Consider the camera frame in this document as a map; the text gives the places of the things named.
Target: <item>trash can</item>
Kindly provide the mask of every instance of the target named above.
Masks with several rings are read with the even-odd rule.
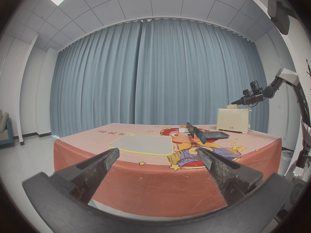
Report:
[[[284,175],[288,169],[288,166],[290,165],[290,161],[293,157],[293,151],[290,150],[283,150],[281,154],[281,161],[280,166],[278,170],[279,175]]]

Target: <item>cartoon print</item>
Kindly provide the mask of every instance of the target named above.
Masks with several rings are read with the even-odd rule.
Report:
[[[210,131],[205,129],[199,130],[203,132]],[[167,135],[172,137],[175,153],[168,156],[167,158],[171,163],[170,168],[174,169],[175,171],[181,168],[205,168],[203,162],[197,156],[197,151],[200,147],[205,147],[226,157],[229,160],[238,160],[241,158],[241,153],[238,151],[239,146],[232,148],[222,148],[221,146],[213,143],[216,141],[216,139],[206,140],[206,143],[203,144],[196,136],[192,138],[189,133],[179,133],[178,128],[163,129],[160,132],[160,135]]]

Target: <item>robotic arm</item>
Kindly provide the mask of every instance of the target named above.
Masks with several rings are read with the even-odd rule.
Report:
[[[274,93],[280,88],[283,82],[291,85],[296,93],[297,102],[299,103],[301,112],[301,126],[303,133],[303,150],[299,153],[299,157],[295,163],[296,168],[294,171],[294,178],[301,177],[302,171],[299,168],[304,168],[306,164],[306,159],[309,156],[310,146],[311,146],[311,124],[310,124],[310,114],[308,103],[299,81],[298,74],[285,68],[280,68],[275,76],[273,82],[268,85],[263,91],[262,88],[258,87],[257,81],[251,82],[252,94],[249,90],[243,91],[243,97],[241,99],[233,102],[232,104],[257,104],[266,98],[271,99],[274,97]]]

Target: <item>table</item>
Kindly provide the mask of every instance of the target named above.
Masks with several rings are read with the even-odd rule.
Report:
[[[60,138],[54,142],[54,169],[74,165],[134,137],[138,147],[120,151],[93,199],[123,212],[164,217],[190,216],[226,205],[197,156],[198,147],[254,168],[263,173],[264,180],[278,171],[281,138],[253,130],[248,134],[223,131],[230,135],[228,139],[209,140],[203,145],[196,136],[193,139],[179,133],[180,127],[185,126],[111,123]],[[216,125],[197,127],[216,131]],[[146,139],[152,146],[144,152]],[[157,142],[166,146],[158,155]]]

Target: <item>baking tray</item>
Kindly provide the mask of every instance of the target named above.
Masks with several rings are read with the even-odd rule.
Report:
[[[221,132],[221,131],[209,131],[209,132],[203,132],[203,135],[206,137],[206,140],[208,139],[225,139],[229,138],[230,135]]]

